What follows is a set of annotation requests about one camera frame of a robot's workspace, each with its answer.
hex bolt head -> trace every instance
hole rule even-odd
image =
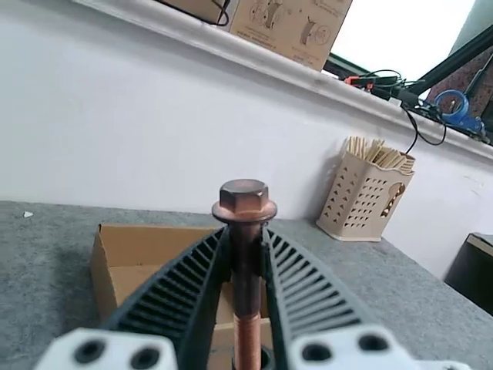
[[[220,200],[213,215],[224,222],[255,222],[272,218],[277,212],[269,200],[269,188],[259,180],[231,180],[220,188]]]
[[[221,186],[219,204],[234,214],[260,212],[269,201],[269,188],[258,180],[233,180]]]

gray countertop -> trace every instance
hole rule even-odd
[[[89,256],[100,223],[216,224],[199,214],[0,202],[1,369],[32,368],[54,337],[98,324]],[[271,227],[326,262],[416,358],[493,368],[493,318],[387,241],[338,242],[305,221]]]

beige plastic container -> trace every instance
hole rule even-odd
[[[346,152],[318,227],[340,241],[380,241],[413,175]]]

copper bolt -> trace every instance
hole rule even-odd
[[[236,370],[260,370],[260,234],[276,212],[259,180],[228,181],[213,205],[213,216],[230,225]]]

white wall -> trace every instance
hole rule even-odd
[[[314,217],[348,135],[412,132],[62,0],[0,2],[0,199],[208,213],[235,177]],[[493,233],[493,168],[419,143],[385,237],[437,276]]]

